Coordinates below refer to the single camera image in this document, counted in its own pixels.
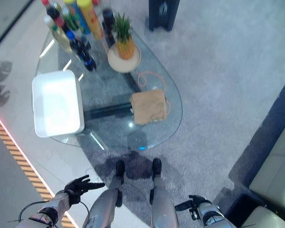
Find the yellow bottle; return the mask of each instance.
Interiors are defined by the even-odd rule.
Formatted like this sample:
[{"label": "yellow bottle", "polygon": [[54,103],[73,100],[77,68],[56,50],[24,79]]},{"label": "yellow bottle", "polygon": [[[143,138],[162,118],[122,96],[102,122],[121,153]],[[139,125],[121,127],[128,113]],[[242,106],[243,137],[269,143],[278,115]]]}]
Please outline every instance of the yellow bottle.
[{"label": "yellow bottle", "polygon": [[77,5],[80,8],[81,13],[85,17],[85,21],[88,24],[95,39],[101,39],[103,37],[103,31],[97,18],[97,14],[93,8],[91,0],[77,0]]}]

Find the red bottle cap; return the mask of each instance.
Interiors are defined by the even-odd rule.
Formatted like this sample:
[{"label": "red bottle cap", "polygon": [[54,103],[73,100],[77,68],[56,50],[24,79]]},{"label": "red bottle cap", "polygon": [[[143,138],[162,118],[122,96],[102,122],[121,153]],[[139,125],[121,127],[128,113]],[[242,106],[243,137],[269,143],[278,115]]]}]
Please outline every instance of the red bottle cap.
[{"label": "red bottle cap", "polygon": [[41,0],[41,2],[45,6],[49,5],[49,0]]}]

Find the white sofa cushion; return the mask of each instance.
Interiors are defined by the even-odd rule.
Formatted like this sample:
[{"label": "white sofa cushion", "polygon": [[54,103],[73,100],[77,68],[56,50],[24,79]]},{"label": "white sofa cushion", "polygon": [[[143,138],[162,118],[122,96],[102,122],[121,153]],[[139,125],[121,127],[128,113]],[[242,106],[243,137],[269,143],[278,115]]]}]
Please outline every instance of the white sofa cushion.
[{"label": "white sofa cushion", "polygon": [[272,211],[257,207],[246,219],[242,227],[249,228],[285,228],[285,221]]},{"label": "white sofa cushion", "polygon": [[285,208],[285,129],[249,188]]}]

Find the pineapple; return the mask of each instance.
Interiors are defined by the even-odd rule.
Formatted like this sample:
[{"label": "pineapple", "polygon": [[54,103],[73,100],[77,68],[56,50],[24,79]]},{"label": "pineapple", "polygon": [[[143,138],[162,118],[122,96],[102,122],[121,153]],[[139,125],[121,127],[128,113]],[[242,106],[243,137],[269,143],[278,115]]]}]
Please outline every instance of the pineapple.
[{"label": "pineapple", "polygon": [[118,13],[116,23],[114,25],[114,31],[117,32],[117,50],[119,56],[123,59],[130,59],[135,51],[135,44],[133,43],[129,29],[129,18],[125,18],[124,14],[121,16]]}]

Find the round plate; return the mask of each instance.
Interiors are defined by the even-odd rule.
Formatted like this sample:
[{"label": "round plate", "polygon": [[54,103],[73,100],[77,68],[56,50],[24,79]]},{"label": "round plate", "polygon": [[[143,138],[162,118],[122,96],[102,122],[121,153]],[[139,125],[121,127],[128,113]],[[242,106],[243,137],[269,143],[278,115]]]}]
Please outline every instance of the round plate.
[{"label": "round plate", "polygon": [[120,73],[128,73],[137,68],[141,61],[141,51],[135,46],[134,55],[130,59],[122,59],[117,50],[116,44],[113,44],[108,51],[108,61],[113,70]]}]

